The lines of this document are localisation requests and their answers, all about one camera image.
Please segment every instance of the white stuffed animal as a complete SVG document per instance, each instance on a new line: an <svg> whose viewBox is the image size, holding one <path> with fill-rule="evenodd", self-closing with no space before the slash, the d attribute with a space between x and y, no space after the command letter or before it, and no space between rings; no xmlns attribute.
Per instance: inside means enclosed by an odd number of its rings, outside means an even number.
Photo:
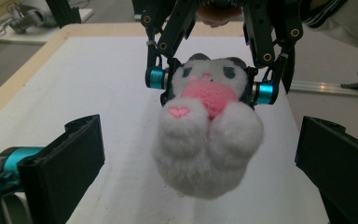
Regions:
<svg viewBox="0 0 358 224"><path fill-rule="evenodd" d="M193 55L172 77L153 156L165 182L182 194L214 199L235 189L263 139L249 98L246 64Z"/></svg>

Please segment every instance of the fluffy white fur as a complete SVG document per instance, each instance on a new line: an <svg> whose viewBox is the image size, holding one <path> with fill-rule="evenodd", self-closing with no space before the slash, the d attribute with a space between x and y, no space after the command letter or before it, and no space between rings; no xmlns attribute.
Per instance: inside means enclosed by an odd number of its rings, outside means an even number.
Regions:
<svg viewBox="0 0 358 224"><path fill-rule="evenodd" d="M236 76L226 78L224 66L234 67ZM187 67L192 70L183 77ZM240 184L262 142L263 125L244 103L231 101L210 120L200 99L179 97L189 80L201 80L205 73L211 75L205 81L228 85L238 96L247 82L246 73L230 60L193 60L178 68L172 81L176 97L161 110L153 155L169 186L188 196L214 199ZM173 107L185 107L189 112L177 118L169 111Z"/></svg>

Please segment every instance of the person's hand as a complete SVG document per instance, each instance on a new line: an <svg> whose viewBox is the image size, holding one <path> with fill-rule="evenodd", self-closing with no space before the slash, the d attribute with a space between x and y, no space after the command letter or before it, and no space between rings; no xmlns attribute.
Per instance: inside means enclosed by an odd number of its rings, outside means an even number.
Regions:
<svg viewBox="0 0 358 224"><path fill-rule="evenodd" d="M242 9L240 7L217 8L212 6L201 6L197 11L197 15L201 21L211 27L225 25L232 19L239 17L241 14Z"/></svg>

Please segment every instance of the cable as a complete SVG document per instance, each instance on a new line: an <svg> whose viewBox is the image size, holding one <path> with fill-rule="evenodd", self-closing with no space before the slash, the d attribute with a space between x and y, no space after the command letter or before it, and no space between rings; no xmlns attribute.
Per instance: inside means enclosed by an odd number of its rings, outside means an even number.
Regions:
<svg viewBox="0 0 358 224"><path fill-rule="evenodd" d="M6 22L6 23L2 26L2 28L1 28L1 30L0 30L0 36L5 35L5 34L7 33L7 31L6 31L7 26L8 26L8 22Z"/></svg>

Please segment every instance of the white surface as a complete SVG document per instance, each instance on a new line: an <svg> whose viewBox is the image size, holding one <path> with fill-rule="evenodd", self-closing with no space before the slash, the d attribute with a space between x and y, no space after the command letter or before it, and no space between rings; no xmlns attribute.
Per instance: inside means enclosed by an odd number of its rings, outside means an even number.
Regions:
<svg viewBox="0 0 358 224"><path fill-rule="evenodd" d="M68 223L327 224L319 191L295 166L298 131L283 94L256 107L265 140L238 188L210 202L165 186L151 157L161 91L145 86L145 41L70 38L0 112L0 151L45 146L68 121L101 115L105 165ZM227 42L236 47L210 48ZM176 56L185 62L203 52L248 63L242 45L240 37L192 37Z"/></svg>
<svg viewBox="0 0 358 224"><path fill-rule="evenodd" d="M91 8L79 9L80 18L82 22L86 21L92 15ZM6 28L6 33L0 36L0 43L22 43L22 44L45 44L53 36L60 31L60 28L33 26L27 29L27 33L19 35L10 26Z"/></svg>

